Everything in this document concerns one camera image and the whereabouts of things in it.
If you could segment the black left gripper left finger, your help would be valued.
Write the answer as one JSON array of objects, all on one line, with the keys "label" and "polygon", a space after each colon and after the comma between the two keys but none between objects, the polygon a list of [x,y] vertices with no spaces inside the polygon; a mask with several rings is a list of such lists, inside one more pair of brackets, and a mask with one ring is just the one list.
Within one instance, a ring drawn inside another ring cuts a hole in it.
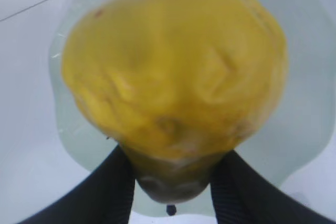
[{"label": "black left gripper left finger", "polygon": [[102,164],[68,194],[23,223],[128,223],[134,173],[117,146]]}]

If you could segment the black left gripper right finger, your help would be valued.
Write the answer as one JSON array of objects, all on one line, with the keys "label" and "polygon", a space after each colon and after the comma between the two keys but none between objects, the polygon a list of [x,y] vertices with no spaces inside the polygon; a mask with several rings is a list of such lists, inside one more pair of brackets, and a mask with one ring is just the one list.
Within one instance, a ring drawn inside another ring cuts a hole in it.
[{"label": "black left gripper right finger", "polygon": [[216,165],[210,186],[218,223],[333,223],[269,183],[235,151]]}]

